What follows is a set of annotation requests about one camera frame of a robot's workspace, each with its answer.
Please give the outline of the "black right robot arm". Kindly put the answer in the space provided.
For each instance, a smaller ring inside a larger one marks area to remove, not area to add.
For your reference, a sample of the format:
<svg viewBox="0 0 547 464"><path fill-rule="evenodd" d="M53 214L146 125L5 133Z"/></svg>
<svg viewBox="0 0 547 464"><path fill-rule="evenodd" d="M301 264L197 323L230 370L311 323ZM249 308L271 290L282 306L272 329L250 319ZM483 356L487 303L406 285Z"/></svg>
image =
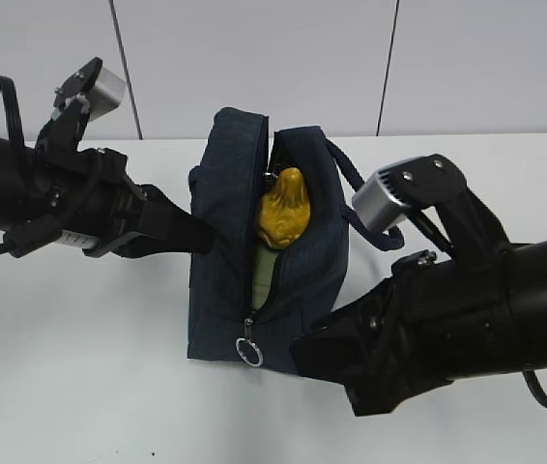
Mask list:
<svg viewBox="0 0 547 464"><path fill-rule="evenodd" d="M547 241L467 271L428 251L397 260L372 290L314 322L290 353L305 378L345 389L359 417L459 379L521 373L547 408Z"/></svg>

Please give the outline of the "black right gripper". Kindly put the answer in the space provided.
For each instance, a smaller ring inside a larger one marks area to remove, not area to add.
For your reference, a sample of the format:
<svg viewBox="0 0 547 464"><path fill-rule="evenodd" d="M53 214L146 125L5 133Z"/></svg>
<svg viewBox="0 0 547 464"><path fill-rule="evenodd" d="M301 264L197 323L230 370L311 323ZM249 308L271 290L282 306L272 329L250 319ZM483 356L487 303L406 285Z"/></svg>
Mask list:
<svg viewBox="0 0 547 464"><path fill-rule="evenodd" d="M290 354L298 374L344 386L358 417L464 378L515 368L515 329L498 266L395 262L368 293L318 319Z"/></svg>

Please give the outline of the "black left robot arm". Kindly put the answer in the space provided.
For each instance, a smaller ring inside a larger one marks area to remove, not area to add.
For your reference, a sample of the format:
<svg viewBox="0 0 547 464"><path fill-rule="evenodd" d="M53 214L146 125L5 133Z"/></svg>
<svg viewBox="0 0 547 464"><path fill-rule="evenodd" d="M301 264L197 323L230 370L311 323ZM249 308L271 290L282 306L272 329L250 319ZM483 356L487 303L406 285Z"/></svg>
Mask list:
<svg viewBox="0 0 547 464"><path fill-rule="evenodd" d="M0 255L21 258L51 244L92 258L208 253L214 228L156 186L135 183L127 166L127 156L109 148L52 145L27 147L18 162L0 138Z"/></svg>

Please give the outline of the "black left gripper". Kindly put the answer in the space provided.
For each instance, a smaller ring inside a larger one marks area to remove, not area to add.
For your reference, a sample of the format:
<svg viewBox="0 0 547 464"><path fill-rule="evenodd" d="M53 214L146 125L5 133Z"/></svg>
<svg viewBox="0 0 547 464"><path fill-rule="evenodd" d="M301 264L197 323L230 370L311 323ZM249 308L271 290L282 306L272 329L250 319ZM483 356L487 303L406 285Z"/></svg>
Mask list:
<svg viewBox="0 0 547 464"><path fill-rule="evenodd" d="M156 186L135 183L128 157L105 149L43 156L38 181L49 181L50 213L61 220L63 238L89 257L107 253L144 257L165 252L206 254L215 230Z"/></svg>

